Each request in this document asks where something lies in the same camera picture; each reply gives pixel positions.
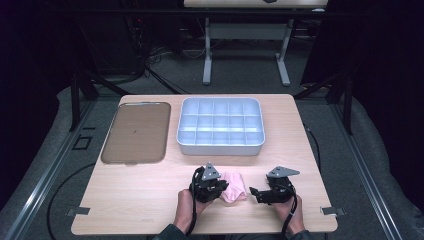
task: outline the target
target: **pink cloth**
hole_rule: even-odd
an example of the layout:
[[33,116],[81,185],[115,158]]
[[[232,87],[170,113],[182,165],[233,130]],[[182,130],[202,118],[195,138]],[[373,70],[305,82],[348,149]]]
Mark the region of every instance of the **pink cloth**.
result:
[[247,198],[243,178],[240,173],[222,173],[220,180],[226,180],[229,183],[227,189],[221,194],[221,198],[224,201],[232,203]]

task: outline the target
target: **human hand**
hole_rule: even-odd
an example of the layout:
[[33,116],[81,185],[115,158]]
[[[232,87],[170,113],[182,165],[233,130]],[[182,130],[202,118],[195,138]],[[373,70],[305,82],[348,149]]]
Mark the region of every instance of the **human hand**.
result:
[[[213,201],[202,203],[196,200],[196,213],[200,216],[202,212]],[[193,196],[190,190],[184,189],[178,193],[178,205],[175,212],[174,225],[179,228],[184,234],[190,228],[191,220],[193,218]]]
[[[305,225],[303,224],[302,198],[300,198],[299,195],[296,195],[296,197],[297,208],[287,226],[287,229],[292,235],[305,230]],[[284,222],[287,219],[287,216],[289,216],[293,201],[294,197],[285,203],[272,204],[272,206],[274,206],[275,210],[277,211],[278,217],[281,219],[281,221]]]

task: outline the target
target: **clear plastic tray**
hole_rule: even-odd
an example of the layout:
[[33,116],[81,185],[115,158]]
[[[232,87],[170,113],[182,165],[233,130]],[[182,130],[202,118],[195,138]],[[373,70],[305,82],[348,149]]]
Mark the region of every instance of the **clear plastic tray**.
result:
[[257,155],[265,141],[260,104],[254,98],[186,98],[177,141],[187,155]]

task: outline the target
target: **sleeve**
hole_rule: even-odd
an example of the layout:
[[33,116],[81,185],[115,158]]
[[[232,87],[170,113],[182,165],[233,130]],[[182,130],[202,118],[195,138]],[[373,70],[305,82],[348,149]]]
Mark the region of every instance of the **sleeve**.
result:
[[313,240],[313,239],[314,238],[312,237],[311,233],[308,230],[298,232],[289,238],[289,240]]
[[188,240],[183,232],[173,224],[169,224],[152,240]]

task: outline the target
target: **table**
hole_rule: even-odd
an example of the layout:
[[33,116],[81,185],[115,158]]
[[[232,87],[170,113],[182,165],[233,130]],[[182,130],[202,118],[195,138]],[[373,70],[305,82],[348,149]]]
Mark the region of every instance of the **table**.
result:
[[216,199],[198,218],[193,234],[280,232],[282,222],[271,206],[259,204],[248,188],[269,189],[265,174],[277,165],[300,171],[290,176],[304,203],[304,220],[312,232],[332,232],[337,228],[334,216],[323,215],[321,207],[330,207],[323,181],[303,128],[294,99],[284,94],[202,95],[253,97],[263,115],[265,143],[257,156],[188,156],[176,140],[182,101],[196,95],[128,95],[125,102],[168,102],[171,116],[165,158],[154,164],[119,165],[97,160],[81,208],[72,224],[76,235],[157,234],[172,223],[177,194],[188,188],[193,172],[211,161],[220,172],[239,172],[248,198],[226,203]]
[[[277,0],[266,3],[263,0],[184,0],[184,7],[188,8],[281,8],[281,9],[314,9],[324,8],[327,0]],[[275,54],[278,70],[283,86],[290,86],[284,57],[293,29],[293,20],[287,24],[260,23],[211,23],[205,21],[205,67],[203,70],[203,84],[209,85],[212,72],[211,39],[256,39],[282,40],[279,53]]]

